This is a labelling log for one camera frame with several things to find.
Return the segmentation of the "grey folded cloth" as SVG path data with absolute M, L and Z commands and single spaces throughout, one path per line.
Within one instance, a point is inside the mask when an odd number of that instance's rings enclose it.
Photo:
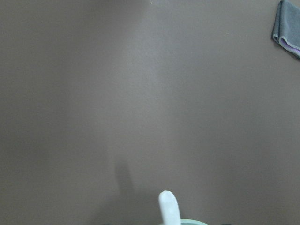
M 300 58 L 300 8 L 288 0 L 278 3 L 272 39 Z

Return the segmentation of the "green ceramic bowl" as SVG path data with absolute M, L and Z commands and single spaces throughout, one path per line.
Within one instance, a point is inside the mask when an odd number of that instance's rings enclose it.
M 193 220 L 193 219 L 181 219 L 180 224 L 181 225 L 207 225 L 204 222 Z

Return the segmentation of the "white ceramic spoon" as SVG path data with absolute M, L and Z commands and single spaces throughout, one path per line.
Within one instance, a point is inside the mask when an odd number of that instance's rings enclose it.
M 158 196 L 159 207 L 164 225 L 180 225 L 180 210 L 175 195 L 164 190 Z

